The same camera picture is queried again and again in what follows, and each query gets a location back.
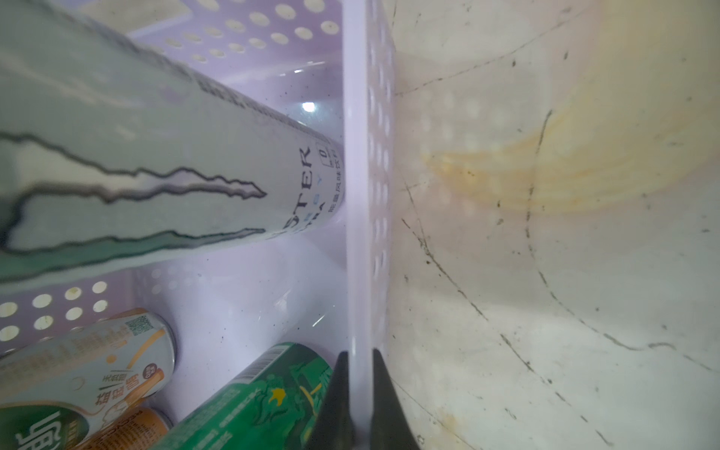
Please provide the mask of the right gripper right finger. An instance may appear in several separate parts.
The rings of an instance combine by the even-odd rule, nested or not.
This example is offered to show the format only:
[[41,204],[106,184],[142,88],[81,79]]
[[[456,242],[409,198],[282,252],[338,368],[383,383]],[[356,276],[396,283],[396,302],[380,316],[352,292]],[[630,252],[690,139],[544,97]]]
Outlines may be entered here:
[[384,358],[378,349],[373,357],[373,415],[370,426],[371,450],[419,450]]

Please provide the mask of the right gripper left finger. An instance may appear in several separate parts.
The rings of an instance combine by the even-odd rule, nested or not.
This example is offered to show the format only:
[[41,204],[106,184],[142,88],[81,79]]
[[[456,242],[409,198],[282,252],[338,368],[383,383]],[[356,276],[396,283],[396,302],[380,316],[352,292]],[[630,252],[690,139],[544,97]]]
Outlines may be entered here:
[[349,355],[348,352],[341,352],[305,450],[354,448],[349,379]]

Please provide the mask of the green soda can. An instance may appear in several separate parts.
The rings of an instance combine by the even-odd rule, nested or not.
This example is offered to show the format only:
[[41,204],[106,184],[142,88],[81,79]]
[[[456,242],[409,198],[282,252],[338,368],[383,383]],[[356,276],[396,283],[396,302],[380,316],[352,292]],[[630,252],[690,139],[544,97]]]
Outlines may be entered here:
[[155,449],[303,449],[333,375],[299,343],[260,355],[153,446]]

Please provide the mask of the lilac plastic basket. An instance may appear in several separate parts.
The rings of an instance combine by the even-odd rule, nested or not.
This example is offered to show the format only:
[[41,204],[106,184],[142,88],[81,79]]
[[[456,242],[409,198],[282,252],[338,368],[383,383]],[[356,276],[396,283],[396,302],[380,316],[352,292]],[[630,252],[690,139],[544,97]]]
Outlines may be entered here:
[[371,445],[384,333],[394,51],[377,1],[48,1],[194,69],[342,148],[345,193],[322,226],[95,277],[1,290],[1,359],[133,309],[175,337],[170,382],[143,403],[174,426],[271,347],[333,368],[349,355],[354,447]]

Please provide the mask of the orange drink can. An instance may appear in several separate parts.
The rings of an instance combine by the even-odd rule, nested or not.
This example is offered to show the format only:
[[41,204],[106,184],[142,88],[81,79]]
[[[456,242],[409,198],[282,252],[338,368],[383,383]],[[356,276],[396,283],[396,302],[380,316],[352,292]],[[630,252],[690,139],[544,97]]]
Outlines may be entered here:
[[146,450],[172,429],[170,419],[153,408],[138,407],[114,425],[77,446],[82,450]]

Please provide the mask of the green white tea can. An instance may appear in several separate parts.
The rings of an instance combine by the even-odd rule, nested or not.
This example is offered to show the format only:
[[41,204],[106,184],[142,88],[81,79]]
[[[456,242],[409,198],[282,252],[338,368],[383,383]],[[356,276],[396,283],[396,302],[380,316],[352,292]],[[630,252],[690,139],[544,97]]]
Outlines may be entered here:
[[1,359],[1,446],[74,449],[163,390],[172,328],[133,309]]

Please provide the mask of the white Monster can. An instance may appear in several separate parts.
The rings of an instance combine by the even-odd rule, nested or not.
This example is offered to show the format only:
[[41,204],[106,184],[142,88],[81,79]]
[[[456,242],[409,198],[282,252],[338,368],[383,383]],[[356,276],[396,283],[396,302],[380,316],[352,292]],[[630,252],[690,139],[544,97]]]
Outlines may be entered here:
[[318,228],[326,136],[48,1],[1,5],[1,290]]

